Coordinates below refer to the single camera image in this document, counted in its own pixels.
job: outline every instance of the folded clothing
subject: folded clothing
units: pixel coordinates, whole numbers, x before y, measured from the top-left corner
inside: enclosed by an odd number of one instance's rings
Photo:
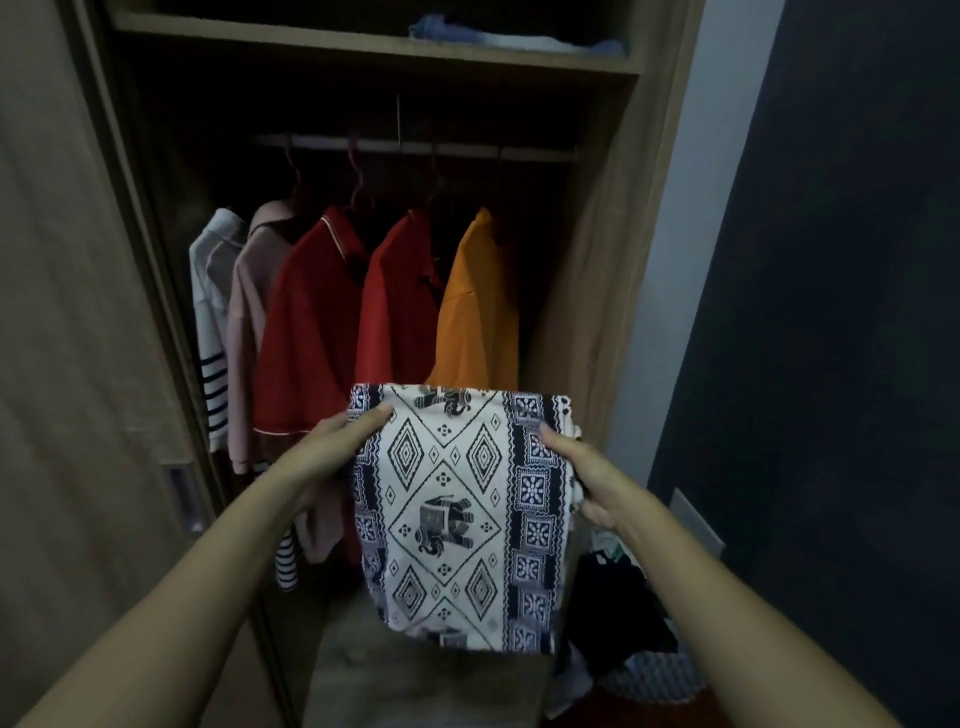
[[[552,653],[573,466],[540,423],[576,437],[566,397],[358,384],[349,416],[390,421],[353,466],[362,566],[381,618],[440,646]]]
[[[549,36],[502,36],[484,33],[464,25],[446,22],[444,15],[429,13],[410,26],[410,37],[421,40],[443,40],[448,43],[473,43],[517,51],[541,51],[543,53],[586,53],[593,56],[627,55],[619,40],[602,40],[591,46],[564,43]]]

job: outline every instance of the wall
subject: wall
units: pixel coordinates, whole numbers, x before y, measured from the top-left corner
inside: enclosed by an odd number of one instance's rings
[[[787,2],[650,478],[911,726],[960,724],[958,14]]]
[[[708,0],[690,69],[607,454],[653,465],[783,0]]]

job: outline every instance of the orange shirt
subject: orange shirt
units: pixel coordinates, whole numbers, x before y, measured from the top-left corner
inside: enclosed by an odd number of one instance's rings
[[[453,259],[437,322],[437,359],[426,383],[516,391],[518,329],[512,265],[481,208]]]

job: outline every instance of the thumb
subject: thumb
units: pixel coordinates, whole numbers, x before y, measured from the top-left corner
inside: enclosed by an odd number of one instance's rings
[[[572,437],[566,437],[556,432],[547,423],[540,423],[540,439],[550,449],[559,453],[574,465],[583,457],[587,446]]]
[[[344,447],[349,448],[351,451],[357,450],[367,441],[367,438],[390,420],[390,415],[393,414],[393,411],[393,404],[388,401],[383,401],[343,429],[337,431],[335,436],[341,440]]]

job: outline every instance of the diamond pattern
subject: diamond pattern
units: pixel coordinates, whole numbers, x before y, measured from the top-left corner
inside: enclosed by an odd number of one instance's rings
[[[407,571],[394,590],[394,604],[406,618],[413,619],[425,599],[426,590],[420,583],[417,573],[413,567],[407,567]]]
[[[490,485],[493,474],[502,460],[503,455],[500,454],[500,448],[496,446],[496,442],[490,435],[490,431],[487,430],[487,426],[480,425],[477,436],[473,438],[473,443],[467,450],[467,462],[473,471],[473,477],[476,478],[477,484],[480,486],[481,493],[487,492],[487,486]]]
[[[496,599],[496,583],[490,576],[487,565],[482,561],[477,562],[476,569],[473,570],[473,576],[467,582],[467,598],[480,619],[487,614],[487,610],[490,609],[490,605]]]
[[[414,432],[414,426],[410,420],[403,423],[390,449],[387,450],[387,456],[393,463],[396,474],[400,476],[403,489],[409,491],[410,483],[417,474],[417,468],[423,462],[423,448],[420,446],[420,440],[417,439],[417,433]]]

